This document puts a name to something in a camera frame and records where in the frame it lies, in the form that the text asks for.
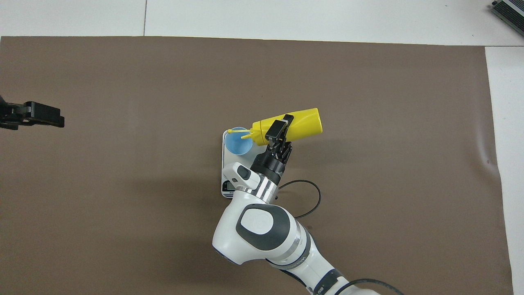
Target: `white scale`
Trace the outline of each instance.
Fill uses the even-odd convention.
[[[226,137],[226,134],[227,134],[227,130],[224,131],[224,134],[222,134],[222,169],[224,168],[225,165],[234,163],[234,162],[240,162],[240,164],[249,168],[251,167],[251,164],[253,164],[253,160],[255,160],[255,157],[258,154],[262,154],[263,152],[266,151],[266,147],[267,147],[266,145],[258,146],[256,143],[253,143],[253,146],[251,147],[249,152],[243,155],[240,155],[240,156],[235,155],[231,153],[224,144],[224,139]],[[227,180],[224,174],[222,174],[222,170],[220,172],[220,175],[222,176],[222,181],[221,181],[222,195],[226,198],[232,198],[233,193],[235,192],[235,187],[229,180]]]

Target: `blue plastic cup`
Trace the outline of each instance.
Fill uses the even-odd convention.
[[[227,133],[224,138],[227,150],[239,156],[249,152],[253,146],[253,140],[251,138],[241,139],[244,135],[249,134],[249,130],[244,127],[235,127],[232,130],[246,130],[246,132]]]

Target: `yellow bottle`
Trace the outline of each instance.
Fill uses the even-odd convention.
[[[297,139],[306,138],[315,134],[322,133],[322,123],[320,122],[319,110],[317,108],[286,113],[293,115],[293,121],[288,127],[286,135],[287,141],[295,141]],[[264,119],[253,123],[253,127],[249,129],[249,134],[241,137],[242,139],[251,138],[257,145],[267,145],[265,135],[275,120],[282,120],[285,114]]]

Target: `brown table surface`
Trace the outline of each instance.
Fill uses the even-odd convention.
[[[293,143],[282,183],[322,189],[301,222],[337,269],[512,294],[483,47],[3,37],[0,91],[65,116],[0,130],[1,294],[307,294],[211,239],[222,132],[313,107],[324,133]],[[316,202],[307,184],[279,196]]]

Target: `black cord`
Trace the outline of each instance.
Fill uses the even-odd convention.
[[[290,185],[292,183],[295,183],[295,182],[307,182],[307,183],[313,185],[316,188],[316,190],[319,191],[319,201],[316,203],[316,205],[313,207],[313,209],[307,211],[306,213],[304,213],[302,215],[299,215],[299,216],[295,217],[296,219],[298,219],[298,218],[302,218],[304,216],[310,215],[313,211],[315,211],[319,207],[320,201],[322,200],[322,194],[320,193],[319,186],[317,186],[314,182],[309,181],[309,180],[303,180],[303,179],[293,180],[293,181],[287,182],[287,183],[281,185],[278,189],[282,189],[282,188],[284,188],[284,187],[286,187],[286,186],[288,186],[288,185]]]
[[[352,286],[354,284],[358,284],[358,283],[375,283],[375,284],[384,286],[384,287],[388,288],[389,290],[392,290],[393,292],[395,292],[398,295],[404,295],[404,293],[400,292],[399,289],[393,287],[392,285],[390,285],[390,284],[388,284],[386,282],[375,280],[375,279],[358,279],[358,280],[353,280],[353,281],[345,284],[342,288],[340,288],[340,290],[337,291],[337,293],[335,293],[335,295],[339,295],[347,287]]]

